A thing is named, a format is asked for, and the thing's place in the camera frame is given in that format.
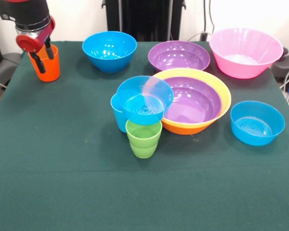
cup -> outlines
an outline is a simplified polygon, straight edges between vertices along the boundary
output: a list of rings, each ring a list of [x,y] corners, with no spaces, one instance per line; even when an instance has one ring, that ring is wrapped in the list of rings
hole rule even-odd
[[[117,94],[113,95],[113,97],[110,100],[110,104],[111,104],[112,110],[115,114],[117,125],[118,125],[120,131],[126,133],[125,124],[126,124],[127,118],[125,117],[124,113],[122,112],[121,105],[119,104],[119,99],[117,97]]]
[[[127,136],[135,156],[144,159],[154,154],[162,128],[160,121],[152,125],[139,125],[129,120],[126,122]]]
[[[37,53],[40,60],[44,63],[46,72],[42,74],[38,66],[36,65],[34,59],[31,57],[30,53],[28,53],[28,56],[32,62],[32,65],[34,67],[35,72],[37,73],[39,79],[43,82],[52,82],[59,78],[60,76],[60,62],[59,62],[59,51],[58,48],[54,45],[52,46],[54,59],[49,59],[45,46],[42,47],[42,49]]]

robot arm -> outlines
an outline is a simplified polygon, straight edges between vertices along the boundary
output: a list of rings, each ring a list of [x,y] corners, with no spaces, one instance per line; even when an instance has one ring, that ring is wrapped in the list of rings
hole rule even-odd
[[[53,59],[50,34],[55,27],[46,0],[0,0],[0,16],[15,22],[18,46],[29,52],[39,71],[45,73],[37,52],[45,45],[49,59]]]

plastic bowl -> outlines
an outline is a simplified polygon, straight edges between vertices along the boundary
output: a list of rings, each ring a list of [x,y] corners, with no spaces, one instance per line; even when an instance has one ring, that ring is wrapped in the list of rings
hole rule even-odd
[[[202,123],[218,116],[222,109],[218,93],[205,82],[189,77],[165,79],[174,93],[164,118],[180,123]]]
[[[82,44],[91,63],[108,73],[123,70],[137,48],[136,40],[123,32],[106,31],[91,35]]]
[[[192,135],[199,133],[206,129],[210,124],[212,124],[217,119],[221,118],[225,113],[228,111],[231,105],[231,94],[228,87],[217,77],[212,74],[209,74],[205,71],[190,69],[190,68],[176,68],[171,70],[166,70],[159,72],[154,75],[162,80],[166,80],[171,77],[189,77],[198,79],[200,81],[205,82],[209,86],[211,86],[220,96],[222,102],[222,109],[219,115],[206,122],[202,123],[195,123],[195,124],[188,124],[188,123],[179,123],[169,119],[162,119],[163,127],[168,131],[171,131],[176,134],[180,135]]]
[[[159,122],[173,101],[168,83],[151,76],[125,80],[119,86],[117,96],[127,119],[139,125]]]
[[[264,32],[230,28],[214,33],[210,47],[222,72],[234,78],[254,78],[283,54],[282,44]]]
[[[271,143],[285,128],[285,120],[274,107],[259,101],[243,101],[230,112],[233,134],[252,146]]]
[[[210,64],[209,53],[192,42],[167,41],[154,46],[148,59],[157,71],[186,67],[204,70]]]

yellow bowl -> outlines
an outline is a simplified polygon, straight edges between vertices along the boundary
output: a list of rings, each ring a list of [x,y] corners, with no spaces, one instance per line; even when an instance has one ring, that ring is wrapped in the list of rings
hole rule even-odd
[[[220,114],[209,121],[195,124],[179,123],[166,118],[162,119],[163,127],[173,133],[180,135],[192,135],[203,131],[215,120],[221,118],[228,111],[231,105],[231,94],[228,87],[214,75],[205,71],[200,71],[191,68],[174,68],[158,72],[154,77],[165,80],[171,77],[189,77],[198,79],[210,85],[219,94],[222,101],[222,109]]]

green cup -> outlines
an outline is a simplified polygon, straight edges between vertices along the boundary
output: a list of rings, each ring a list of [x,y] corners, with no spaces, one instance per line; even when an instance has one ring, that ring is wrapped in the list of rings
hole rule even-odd
[[[143,159],[151,157],[158,146],[162,123],[159,121],[152,125],[138,125],[128,120],[125,128],[135,156]]]

